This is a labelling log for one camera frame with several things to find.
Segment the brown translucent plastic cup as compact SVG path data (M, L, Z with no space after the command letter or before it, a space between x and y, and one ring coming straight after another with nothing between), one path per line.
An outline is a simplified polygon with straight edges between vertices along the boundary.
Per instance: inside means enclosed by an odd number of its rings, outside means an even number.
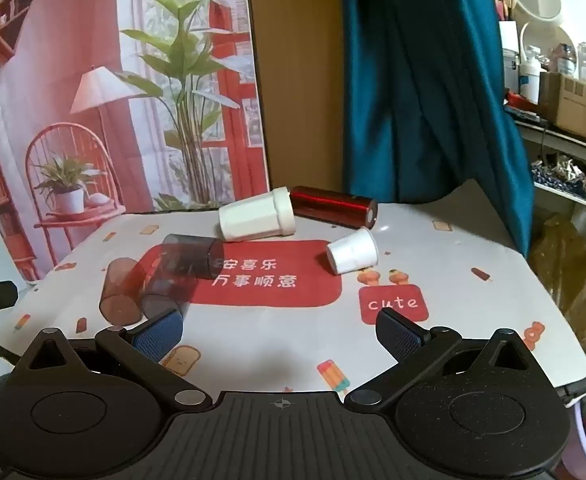
M131 326L142 320L140 297L145 272L133 258L117 258L106 269L99 309L115 326Z

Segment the grey translucent plastic cup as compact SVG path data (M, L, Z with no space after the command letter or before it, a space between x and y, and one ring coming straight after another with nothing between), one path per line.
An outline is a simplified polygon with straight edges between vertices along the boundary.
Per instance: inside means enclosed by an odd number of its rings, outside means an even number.
M223 261L223 242L217 237L168 234L140 260L146 271L140 297L143 314L154 318L177 310L185 315L198 284L212 282Z

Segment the small white paper cup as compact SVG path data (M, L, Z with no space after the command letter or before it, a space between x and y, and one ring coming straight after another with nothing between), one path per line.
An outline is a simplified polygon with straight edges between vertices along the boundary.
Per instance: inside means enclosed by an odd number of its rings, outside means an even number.
M378 245L369 229L360 228L326 246L326 255L333 272L342 275L376 266Z

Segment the red metallic cylinder cup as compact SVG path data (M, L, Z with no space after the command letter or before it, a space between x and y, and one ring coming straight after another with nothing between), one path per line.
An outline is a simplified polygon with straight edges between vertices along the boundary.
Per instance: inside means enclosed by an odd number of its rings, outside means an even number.
M309 186L295 186L290 199L296 216L345 228L372 229L378 218L378 202L372 198Z

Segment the large white ribbed cup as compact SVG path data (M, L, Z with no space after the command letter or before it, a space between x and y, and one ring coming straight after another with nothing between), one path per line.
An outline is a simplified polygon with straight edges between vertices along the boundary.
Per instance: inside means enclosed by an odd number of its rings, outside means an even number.
M284 186L218 210L221 235L226 242L289 236L296 232L290 191Z

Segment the red room backdrop poster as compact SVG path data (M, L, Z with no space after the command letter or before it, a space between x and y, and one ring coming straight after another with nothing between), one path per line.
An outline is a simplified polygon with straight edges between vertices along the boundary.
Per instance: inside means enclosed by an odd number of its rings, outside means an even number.
M24 280L123 212L267 186L247 0L0 0L0 250Z

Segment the printed cartoon table mat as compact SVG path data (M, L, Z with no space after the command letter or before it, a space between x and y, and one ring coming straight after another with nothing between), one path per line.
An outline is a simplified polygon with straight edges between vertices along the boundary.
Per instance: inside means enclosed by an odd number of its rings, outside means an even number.
M515 250L483 191L468 182L424 206L384 204L378 263L335 275L325 248L341 226L301 218L289 237L232 243L198 285L166 365L210 394L355 389L393 365L378 312L466 338L514 330L555 386L586 377L586 356Z

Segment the yellow plastic bag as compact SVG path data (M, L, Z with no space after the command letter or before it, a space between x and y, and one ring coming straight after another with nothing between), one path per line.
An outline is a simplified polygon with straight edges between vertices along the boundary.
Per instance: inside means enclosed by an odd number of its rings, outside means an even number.
M561 216L543 223L528 255L532 272L586 352L586 239Z

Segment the teal blue curtain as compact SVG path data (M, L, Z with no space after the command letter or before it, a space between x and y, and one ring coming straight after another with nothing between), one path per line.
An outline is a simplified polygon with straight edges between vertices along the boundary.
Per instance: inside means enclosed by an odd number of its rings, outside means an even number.
M494 0L343 0L344 185L405 204L478 183L528 252L534 185L503 106Z

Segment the white shelf rack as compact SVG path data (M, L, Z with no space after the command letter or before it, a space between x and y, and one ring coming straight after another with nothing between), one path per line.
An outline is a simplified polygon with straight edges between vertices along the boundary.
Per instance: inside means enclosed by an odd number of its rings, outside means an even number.
M544 120L515 119L535 185L534 229L558 214L586 239L586 141Z

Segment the cardboard box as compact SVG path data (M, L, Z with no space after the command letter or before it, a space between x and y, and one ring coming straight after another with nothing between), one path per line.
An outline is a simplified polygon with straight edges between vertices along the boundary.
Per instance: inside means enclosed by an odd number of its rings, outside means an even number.
M559 73L542 73L538 110L558 128L586 139L586 84Z

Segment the white pump bottle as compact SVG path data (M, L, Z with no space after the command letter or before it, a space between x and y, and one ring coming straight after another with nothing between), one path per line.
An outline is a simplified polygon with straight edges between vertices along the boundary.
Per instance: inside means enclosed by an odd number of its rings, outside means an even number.
M538 47L528 46L522 52L520 67L518 68L518 84L520 95L527 101L538 103L540 75L542 66L539 59L541 51Z

